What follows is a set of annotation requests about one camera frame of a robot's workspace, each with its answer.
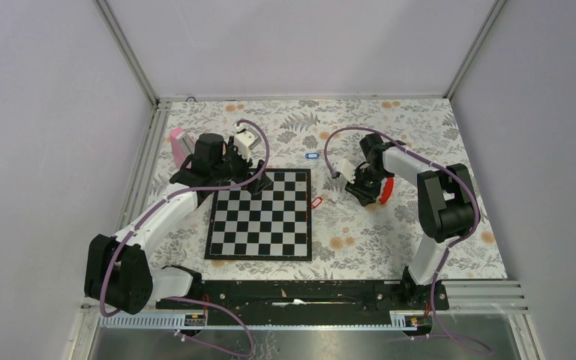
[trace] pink object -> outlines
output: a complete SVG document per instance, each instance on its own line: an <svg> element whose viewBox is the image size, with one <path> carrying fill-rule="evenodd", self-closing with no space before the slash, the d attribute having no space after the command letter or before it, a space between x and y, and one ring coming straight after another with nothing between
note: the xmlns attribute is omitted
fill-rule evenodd
<svg viewBox="0 0 576 360"><path fill-rule="evenodd" d="M195 142L191 139L188 133L182 130L181 127L177 127L171 130L171 151L173 152L173 160L175 165L180 168L185 162L188 155L193 154L195 147Z"/></svg>

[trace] gray wall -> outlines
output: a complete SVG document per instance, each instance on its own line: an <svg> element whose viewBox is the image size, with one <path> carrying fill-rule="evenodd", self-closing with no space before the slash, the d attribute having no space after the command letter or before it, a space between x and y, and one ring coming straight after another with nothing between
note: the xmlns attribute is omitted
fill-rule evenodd
<svg viewBox="0 0 576 360"><path fill-rule="evenodd" d="M0 1L0 359L59 359L149 114L93 1Z"/></svg>
<svg viewBox="0 0 576 360"><path fill-rule="evenodd" d="M453 107L547 359L576 359L576 1L509 1Z"/></svg>
<svg viewBox="0 0 576 360"><path fill-rule="evenodd" d="M109 0L160 96L447 91L494 0Z"/></svg>

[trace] table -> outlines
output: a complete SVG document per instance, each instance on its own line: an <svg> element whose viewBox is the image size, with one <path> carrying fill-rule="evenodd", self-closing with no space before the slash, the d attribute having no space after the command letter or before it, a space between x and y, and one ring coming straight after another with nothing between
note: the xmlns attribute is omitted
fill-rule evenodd
<svg viewBox="0 0 576 360"><path fill-rule="evenodd" d="M422 229L418 222L416 189L395 179L394 193L385 205L365 208L344 190L342 178L330 178L323 161L323 144L339 128L361 125L406 142L415 152L441 164L471 166L445 99L418 100L264 100L172 103L147 203L167 186L177 171L169 132L177 127L195 138L205 132L234 134L239 119L256 122L268 136L268 167L310 168L312 195L323 203L313 210L313 261L204 260L212 201L207 199L182 219L154 252L152 266L180 265L211 280L328 280L398 279L416 253ZM347 131L330 143L331 160L348 158L359 164L359 140L366 133ZM263 146L253 158L263 158ZM317 160L305 154L319 152ZM506 270L472 171L481 207L474 236L454 247L441 273L450 279L506 278Z"/></svg>

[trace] red object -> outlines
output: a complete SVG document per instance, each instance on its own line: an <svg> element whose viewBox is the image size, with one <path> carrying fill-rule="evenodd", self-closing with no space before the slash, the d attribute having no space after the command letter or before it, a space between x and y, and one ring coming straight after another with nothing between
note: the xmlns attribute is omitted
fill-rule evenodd
<svg viewBox="0 0 576 360"><path fill-rule="evenodd" d="M393 190L394 190L394 178L387 178L387 180L385 180L385 186L383 187L383 193L381 194L379 202L381 202L381 204L387 203L387 200L389 200L389 197L392 195Z"/></svg>
<svg viewBox="0 0 576 360"><path fill-rule="evenodd" d="M323 203L323 198L321 196L317 196L312 200L312 209L316 209L319 205Z"/></svg>

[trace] gray floor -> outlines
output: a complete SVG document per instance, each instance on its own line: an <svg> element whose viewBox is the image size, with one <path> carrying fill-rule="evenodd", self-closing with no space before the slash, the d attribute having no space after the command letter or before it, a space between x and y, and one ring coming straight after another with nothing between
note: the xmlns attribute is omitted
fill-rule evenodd
<svg viewBox="0 0 576 360"><path fill-rule="evenodd" d="M461 349L448 339L388 342L405 336L399 331L254 331L256 352L252 359L519 359L511 328L500 315L459 315L441 320L450 332L474 336L494 351L483 358ZM243 331L203 331L197 335L231 350L245 353ZM101 328L92 360L235 359L199 344L173 337L171 331Z"/></svg>

